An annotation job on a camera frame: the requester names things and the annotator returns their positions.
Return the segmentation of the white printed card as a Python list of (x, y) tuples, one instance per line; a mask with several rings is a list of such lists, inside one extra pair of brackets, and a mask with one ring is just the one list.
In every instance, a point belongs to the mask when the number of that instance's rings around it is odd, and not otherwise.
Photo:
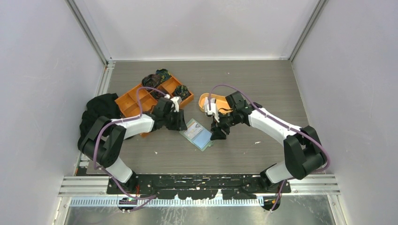
[(189, 123), (187, 126), (187, 130), (184, 131), (184, 135), (192, 140), (195, 138), (201, 131), (203, 130), (203, 127), (196, 121), (192, 121)]

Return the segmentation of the green card holder wallet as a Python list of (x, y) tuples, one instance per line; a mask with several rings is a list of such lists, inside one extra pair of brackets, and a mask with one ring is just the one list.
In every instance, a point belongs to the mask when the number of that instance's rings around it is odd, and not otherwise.
[[(189, 123), (192, 122), (192, 121), (196, 121), (196, 120), (195, 119), (191, 119), (186, 125), (188, 126)], [(208, 131), (204, 126), (202, 126), (202, 127), (203, 127), (203, 130), (195, 138), (193, 138), (192, 140), (188, 139), (184, 135), (184, 131), (180, 131), (180, 134), (182, 136), (184, 136), (189, 142), (191, 142), (197, 149), (199, 149), (200, 151), (205, 151), (208, 147), (213, 146), (214, 142), (210, 140), (210, 137), (211, 137), (212, 133), (210, 131)]]

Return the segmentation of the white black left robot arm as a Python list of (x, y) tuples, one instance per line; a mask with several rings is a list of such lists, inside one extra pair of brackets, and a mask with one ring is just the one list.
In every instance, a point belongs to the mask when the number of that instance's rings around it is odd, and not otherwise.
[(151, 112), (125, 119), (99, 117), (88, 134), (79, 143), (78, 149), (89, 159), (113, 176), (118, 187), (125, 193), (135, 191), (135, 173), (122, 161), (120, 151), (125, 139), (141, 133), (150, 133), (160, 128), (173, 131), (187, 130), (180, 97), (161, 97)]

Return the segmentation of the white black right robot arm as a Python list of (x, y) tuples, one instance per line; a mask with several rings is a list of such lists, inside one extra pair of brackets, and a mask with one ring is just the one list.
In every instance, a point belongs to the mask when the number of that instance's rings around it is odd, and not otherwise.
[(261, 188), (268, 193), (279, 186), (279, 182), (291, 178), (301, 180), (328, 163), (316, 130), (311, 126), (299, 127), (274, 116), (263, 106), (248, 102), (236, 91), (223, 100), (209, 94), (202, 106), (203, 112), (213, 118), (211, 140), (225, 140), (230, 128), (246, 124), (278, 141), (283, 147), (284, 160), (260, 173)]

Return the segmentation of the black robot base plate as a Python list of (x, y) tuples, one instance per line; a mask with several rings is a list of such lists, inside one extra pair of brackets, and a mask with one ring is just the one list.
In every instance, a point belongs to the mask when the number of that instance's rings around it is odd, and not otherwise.
[(155, 195), (158, 199), (214, 199), (221, 193), (224, 200), (253, 199), (260, 194), (290, 193), (287, 182), (268, 184), (257, 174), (138, 174), (133, 186), (124, 187), (129, 194)]

